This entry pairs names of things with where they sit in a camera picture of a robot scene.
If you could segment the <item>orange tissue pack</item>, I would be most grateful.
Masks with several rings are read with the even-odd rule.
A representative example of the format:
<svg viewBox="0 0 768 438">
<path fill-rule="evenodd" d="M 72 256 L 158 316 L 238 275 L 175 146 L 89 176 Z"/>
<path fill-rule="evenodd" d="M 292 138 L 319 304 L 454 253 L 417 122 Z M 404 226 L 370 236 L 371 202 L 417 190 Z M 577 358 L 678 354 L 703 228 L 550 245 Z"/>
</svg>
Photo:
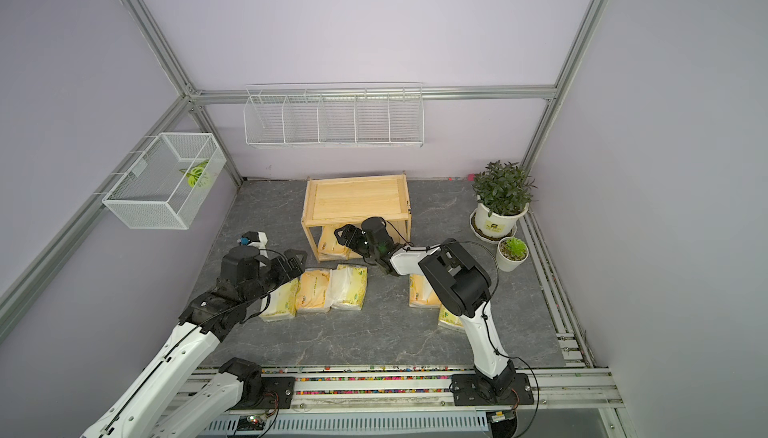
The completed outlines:
<svg viewBox="0 0 768 438">
<path fill-rule="evenodd" d="M 318 256 L 321 261 L 357 259 L 360 255 L 350 248 L 341 245 L 335 235 L 339 225 L 326 225 L 322 229 L 317 244 Z"/>
<path fill-rule="evenodd" d="M 320 313 L 330 310 L 329 289 L 331 271 L 329 269 L 310 269 L 299 278 L 295 298 L 298 313 Z"/>
<path fill-rule="evenodd" d="M 419 274 L 409 276 L 409 306 L 413 308 L 439 309 L 440 299 L 427 278 Z"/>
</svg>

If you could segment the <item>wooden two-tier shelf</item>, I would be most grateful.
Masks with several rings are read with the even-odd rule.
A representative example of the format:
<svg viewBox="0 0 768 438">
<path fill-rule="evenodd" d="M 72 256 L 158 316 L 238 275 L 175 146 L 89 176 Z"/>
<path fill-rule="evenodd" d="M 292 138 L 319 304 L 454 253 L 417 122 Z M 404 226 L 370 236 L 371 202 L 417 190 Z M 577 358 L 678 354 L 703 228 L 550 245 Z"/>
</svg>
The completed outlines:
<svg viewBox="0 0 768 438">
<path fill-rule="evenodd" d="M 317 261 L 334 257 L 320 248 L 313 236 L 314 228 L 359 225 L 372 216 L 389 221 L 398 242 L 411 239 L 411 200 L 404 173 L 308 180 L 301 226 Z"/>
</svg>

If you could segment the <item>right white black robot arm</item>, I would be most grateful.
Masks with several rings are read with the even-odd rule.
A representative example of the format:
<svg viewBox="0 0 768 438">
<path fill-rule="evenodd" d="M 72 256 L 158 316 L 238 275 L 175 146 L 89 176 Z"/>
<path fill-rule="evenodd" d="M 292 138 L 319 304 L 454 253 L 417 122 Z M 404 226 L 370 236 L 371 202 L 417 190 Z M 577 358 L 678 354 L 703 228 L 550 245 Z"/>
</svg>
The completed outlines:
<svg viewBox="0 0 768 438">
<path fill-rule="evenodd" d="M 441 304 L 462 323 L 473 353 L 475 393 L 499 403 L 515 395 L 517 371 L 503 350 L 492 317 L 492 280 L 463 247 L 449 238 L 437 245 L 397 243 L 388 221 L 367 218 L 360 226 L 346 224 L 334 230 L 339 244 L 396 276 L 418 274 L 427 279 Z"/>
</svg>

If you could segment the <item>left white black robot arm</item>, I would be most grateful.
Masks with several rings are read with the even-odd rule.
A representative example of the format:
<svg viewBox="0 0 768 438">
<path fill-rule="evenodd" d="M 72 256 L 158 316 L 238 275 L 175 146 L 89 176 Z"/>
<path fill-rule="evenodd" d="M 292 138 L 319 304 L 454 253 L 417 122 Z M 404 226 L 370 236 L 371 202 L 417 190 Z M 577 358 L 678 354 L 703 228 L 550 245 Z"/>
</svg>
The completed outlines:
<svg viewBox="0 0 768 438">
<path fill-rule="evenodd" d="M 231 358 L 191 399 L 167 408 L 188 378 L 238 325 L 249 307 L 305 270 L 307 254 L 240 243 L 223 257 L 215 285 L 194 298 L 169 338 L 134 382 L 85 431 L 86 437 L 196 437 L 214 419 L 240 406 L 278 412 L 293 386 L 264 383 L 260 365 Z"/>
</svg>

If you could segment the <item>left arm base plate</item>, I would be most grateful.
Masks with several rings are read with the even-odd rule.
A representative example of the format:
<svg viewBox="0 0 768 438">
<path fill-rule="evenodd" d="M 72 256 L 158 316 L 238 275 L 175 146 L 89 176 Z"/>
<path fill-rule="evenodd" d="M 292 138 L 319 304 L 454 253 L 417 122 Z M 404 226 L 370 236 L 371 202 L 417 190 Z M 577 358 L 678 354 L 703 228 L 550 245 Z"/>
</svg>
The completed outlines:
<svg viewBox="0 0 768 438">
<path fill-rule="evenodd" d="M 244 382 L 243 392 L 232 410 L 289 409 L 294 397 L 293 376 L 266 376 Z"/>
</svg>

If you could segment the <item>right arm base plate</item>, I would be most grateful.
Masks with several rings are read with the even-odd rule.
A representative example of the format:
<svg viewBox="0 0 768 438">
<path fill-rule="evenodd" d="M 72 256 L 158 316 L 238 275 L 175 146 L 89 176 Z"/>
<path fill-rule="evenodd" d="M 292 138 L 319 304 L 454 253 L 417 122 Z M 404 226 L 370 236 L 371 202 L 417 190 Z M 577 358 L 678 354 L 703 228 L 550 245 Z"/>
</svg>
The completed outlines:
<svg viewBox="0 0 768 438">
<path fill-rule="evenodd" d="M 510 406 L 533 405 L 535 396 L 528 377 L 516 373 L 505 386 L 497 387 L 493 380 L 477 373 L 451 376 L 448 387 L 455 406 Z"/>
</svg>

